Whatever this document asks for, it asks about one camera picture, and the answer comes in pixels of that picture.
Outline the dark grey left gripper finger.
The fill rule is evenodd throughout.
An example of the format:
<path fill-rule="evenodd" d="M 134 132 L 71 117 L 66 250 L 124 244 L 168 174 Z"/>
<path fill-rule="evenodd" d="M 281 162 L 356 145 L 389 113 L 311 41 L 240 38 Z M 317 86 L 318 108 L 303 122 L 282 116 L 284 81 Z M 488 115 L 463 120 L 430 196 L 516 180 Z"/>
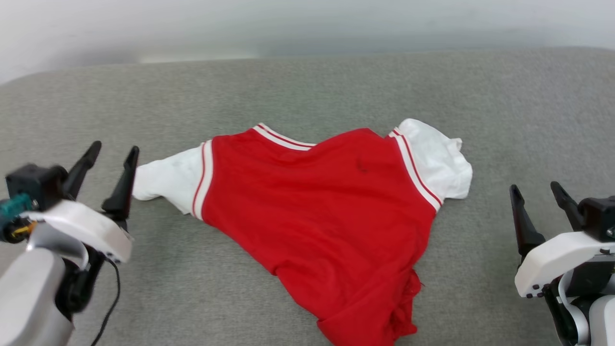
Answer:
<path fill-rule="evenodd" d="M 63 199 L 75 201 L 86 173 L 94 167 L 101 150 L 101 141 L 94 141 L 87 151 L 75 162 L 74 166 L 68 171 L 66 179 L 63 181 L 62 193 Z"/>
<path fill-rule="evenodd" d="M 123 163 L 123 173 L 114 188 L 114 191 L 101 204 L 101 214 L 114 221 L 125 231 L 128 231 L 127 220 L 130 216 L 132 191 L 135 181 L 136 169 L 140 149 L 133 146 Z"/>

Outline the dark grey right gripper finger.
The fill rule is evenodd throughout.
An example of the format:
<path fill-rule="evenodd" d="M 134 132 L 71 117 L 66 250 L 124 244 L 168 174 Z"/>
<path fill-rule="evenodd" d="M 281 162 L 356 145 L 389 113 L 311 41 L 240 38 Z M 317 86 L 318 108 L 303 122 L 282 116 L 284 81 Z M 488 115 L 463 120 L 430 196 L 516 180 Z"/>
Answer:
<path fill-rule="evenodd" d="M 517 239 L 517 249 L 523 263 L 529 252 L 545 243 L 545 237 L 537 232 L 525 209 L 525 200 L 518 186 L 509 188 L 510 204 Z"/>
<path fill-rule="evenodd" d="M 582 231 L 584 228 L 584 218 L 578 209 L 577 202 L 557 181 L 551 182 L 551 191 L 559 208 L 564 210 L 573 231 Z"/>

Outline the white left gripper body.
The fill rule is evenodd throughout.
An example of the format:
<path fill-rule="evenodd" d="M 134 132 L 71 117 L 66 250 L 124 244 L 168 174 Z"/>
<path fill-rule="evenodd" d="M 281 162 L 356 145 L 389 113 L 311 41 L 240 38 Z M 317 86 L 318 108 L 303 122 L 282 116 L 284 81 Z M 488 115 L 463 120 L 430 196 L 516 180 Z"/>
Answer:
<path fill-rule="evenodd" d="M 22 216 L 46 222 L 62 234 L 110 255 L 119 263 L 128 263 L 131 258 L 133 239 L 129 233 L 83 203 L 63 200 L 49 210 L 24 211 Z"/>

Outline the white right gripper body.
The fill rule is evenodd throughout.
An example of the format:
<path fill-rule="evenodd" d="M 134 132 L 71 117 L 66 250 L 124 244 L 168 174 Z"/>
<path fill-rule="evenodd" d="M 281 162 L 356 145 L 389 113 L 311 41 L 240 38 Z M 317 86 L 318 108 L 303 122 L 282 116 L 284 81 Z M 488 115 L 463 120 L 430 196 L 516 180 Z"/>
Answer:
<path fill-rule="evenodd" d="M 530 250 L 515 276 L 520 297 L 536 296 L 538 290 L 553 279 L 601 255 L 600 250 L 614 250 L 615 243 L 600 242 L 585 232 L 560 234 Z"/>

